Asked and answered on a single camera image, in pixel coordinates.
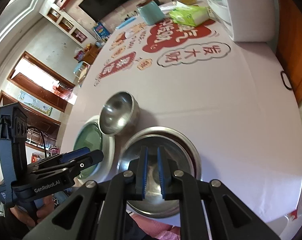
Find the blue stool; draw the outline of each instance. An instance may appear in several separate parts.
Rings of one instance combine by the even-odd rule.
[[[83,65],[83,63],[87,64],[88,66],[90,64],[86,63],[85,61],[80,61],[79,64],[75,67],[73,73],[77,76],[77,78],[80,78],[80,73],[82,70],[86,68],[86,66]]]

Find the stainless steel bowl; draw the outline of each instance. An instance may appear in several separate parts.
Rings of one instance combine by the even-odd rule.
[[[192,160],[183,147],[175,140],[163,135],[144,135],[130,139],[121,151],[118,171],[126,171],[131,160],[139,158],[141,146],[148,147],[146,197],[143,201],[128,201],[137,213],[152,218],[165,218],[179,212],[179,201],[162,199],[157,165],[157,147],[165,147],[169,157],[177,162],[178,168],[194,176]]]
[[[128,92],[118,92],[110,97],[100,112],[99,129],[109,136],[133,131],[138,122],[140,108]]]
[[[153,127],[145,128],[140,132],[137,132],[135,135],[133,135],[127,141],[126,145],[131,145],[134,141],[137,140],[137,138],[148,134],[163,135],[176,141],[179,145],[181,145],[182,148],[187,151],[187,153],[189,154],[192,160],[193,167],[195,170],[195,178],[201,179],[202,168],[201,168],[200,154],[198,153],[198,150],[195,148],[194,144],[184,134],[180,133],[177,130],[164,126],[153,126]]]

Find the human hand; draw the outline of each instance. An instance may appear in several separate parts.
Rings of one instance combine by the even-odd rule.
[[[47,215],[49,215],[54,210],[54,202],[52,196],[46,196],[43,199],[43,206],[37,211],[37,223],[40,223]],[[21,210],[18,206],[10,208],[11,213],[22,223],[29,227],[34,227],[36,224],[34,220],[26,213]]]

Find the white tablecloth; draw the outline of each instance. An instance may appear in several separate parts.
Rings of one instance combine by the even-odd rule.
[[[137,130],[167,126],[185,134],[200,153],[202,180],[220,179],[265,222],[293,211],[302,186],[302,126],[272,51],[264,43],[235,44],[218,22],[198,28],[196,37],[176,28],[169,35],[168,28],[160,39],[169,35],[173,43],[154,42],[165,28],[142,22],[138,17],[115,31],[101,50],[72,109],[62,152],[72,150],[81,126],[112,94],[128,91],[141,107]],[[209,34],[199,38],[204,28]]]

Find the wall shelf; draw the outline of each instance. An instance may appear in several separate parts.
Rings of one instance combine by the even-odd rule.
[[[39,12],[82,48],[89,43],[96,43],[97,40],[85,28],[65,11],[61,11],[54,2],[45,2]]]

